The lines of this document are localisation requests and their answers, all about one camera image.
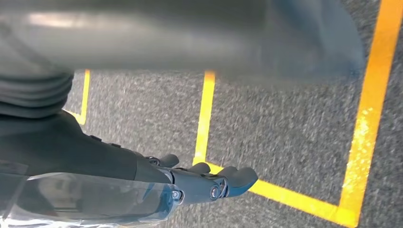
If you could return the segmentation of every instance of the robotic hand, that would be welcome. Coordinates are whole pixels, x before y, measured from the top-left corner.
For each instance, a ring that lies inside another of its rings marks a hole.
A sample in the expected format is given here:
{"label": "robotic hand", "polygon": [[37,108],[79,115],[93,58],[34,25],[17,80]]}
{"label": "robotic hand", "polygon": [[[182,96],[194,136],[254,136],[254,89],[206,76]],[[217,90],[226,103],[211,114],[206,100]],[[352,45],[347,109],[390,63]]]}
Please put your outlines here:
{"label": "robotic hand", "polygon": [[66,112],[43,119],[0,118],[1,227],[143,227],[180,204],[245,193],[251,168],[209,174],[205,163],[174,168],[81,131]]}
{"label": "robotic hand", "polygon": [[161,159],[146,157],[181,190],[181,203],[212,202],[220,198],[235,197],[245,193],[258,180],[252,168],[226,167],[216,175],[209,174],[210,167],[200,162],[189,169],[173,167],[178,158],[169,154]]}

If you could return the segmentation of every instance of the gray carpet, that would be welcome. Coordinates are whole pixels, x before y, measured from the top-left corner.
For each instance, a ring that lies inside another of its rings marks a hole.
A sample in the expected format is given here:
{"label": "gray carpet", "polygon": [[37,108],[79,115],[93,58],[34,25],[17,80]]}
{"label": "gray carpet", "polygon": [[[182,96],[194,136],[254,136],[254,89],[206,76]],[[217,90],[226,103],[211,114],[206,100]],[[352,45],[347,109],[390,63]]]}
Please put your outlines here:
{"label": "gray carpet", "polygon": [[[368,51],[379,2],[344,0]],[[403,226],[403,35],[368,179],[360,225]],[[361,80],[276,90],[218,80],[208,161],[252,166],[268,182],[338,204],[351,146]],[[92,71],[86,133],[143,155],[174,153],[183,167],[194,155],[202,72]],[[79,113],[83,72],[66,109]],[[163,228],[339,227],[247,193],[179,208]]]}

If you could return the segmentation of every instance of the screw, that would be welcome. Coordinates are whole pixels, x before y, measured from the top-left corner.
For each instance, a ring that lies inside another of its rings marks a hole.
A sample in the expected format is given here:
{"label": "screw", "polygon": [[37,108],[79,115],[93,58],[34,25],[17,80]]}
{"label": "screw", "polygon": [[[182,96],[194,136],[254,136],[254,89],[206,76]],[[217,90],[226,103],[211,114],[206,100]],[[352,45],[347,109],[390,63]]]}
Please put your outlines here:
{"label": "screw", "polygon": [[216,200],[218,198],[218,187],[213,186],[210,191],[210,199]]}
{"label": "screw", "polygon": [[178,193],[177,191],[173,191],[173,192],[172,192],[172,197],[173,197],[174,199],[179,199],[180,195],[179,195],[179,193]]}

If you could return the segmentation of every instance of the yellow floor marking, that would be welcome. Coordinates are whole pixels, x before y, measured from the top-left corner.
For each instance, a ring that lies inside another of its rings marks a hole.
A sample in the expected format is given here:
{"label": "yellow floor marking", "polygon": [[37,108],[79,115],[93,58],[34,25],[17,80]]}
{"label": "yellow floor marking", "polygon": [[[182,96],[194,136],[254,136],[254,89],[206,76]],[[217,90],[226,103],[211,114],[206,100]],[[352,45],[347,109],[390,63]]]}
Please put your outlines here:
{"label": "yellow floor marking", "polygon": [[382,106],[403,14],[403,0],[383,0],[365,74],[340,207],[359,221]]}
{"label": "yellow floor marking", "polygon": [[[349,228],[358,225],[402,13],[403,0],[382,0],[363,83],[340,206],[263,180],[258,180],[250,189],[251,192]],[[193,164],[206,162],[214,84],[214,73],[207,71]],[[218,165],[206,163],[210,165],[211,173],[222,170]]]}
{"label": "yellow floor marking", "polygon": [[196,139],[196,153],[193,159],[193,164],[199,162],[204,162],[207,151],[207,141],[209,139],[209,128],[210,128],[210,118],[211,109],[213,104],[214,95],[214,77],[215,74],[212,71],[206,71],[204,74],[204,84],[203,93],[201,95],[201,106],[200,106],[200,118],[199,127],[197,129],[197,139]]}
{"label": "yellow floor marking", "polygon": [[89,93],[89,82],[91,79],[90,70],[85,70],[84,75],[84,89],[83,89],[83,100],[81,101],[81,114],[77,114],[71,111],[67,111],[72,114],[77,122],[81,125],[86,124],[86,116],[87,116],[87,104],[88,104],[88,93]]}

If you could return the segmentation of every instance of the transparent plastic cover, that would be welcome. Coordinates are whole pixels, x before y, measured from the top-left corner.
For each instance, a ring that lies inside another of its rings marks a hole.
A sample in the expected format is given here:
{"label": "transparent plastic cover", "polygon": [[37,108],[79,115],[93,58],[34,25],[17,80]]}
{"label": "transparent plastic cover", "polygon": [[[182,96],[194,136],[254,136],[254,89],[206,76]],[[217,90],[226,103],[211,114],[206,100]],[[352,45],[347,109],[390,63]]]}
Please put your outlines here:
{"label": "transparent plastic cover", "polygon": [[0,181],[1,228],[150,227],[179,204],[172,184],[72,173],[0,173]]}

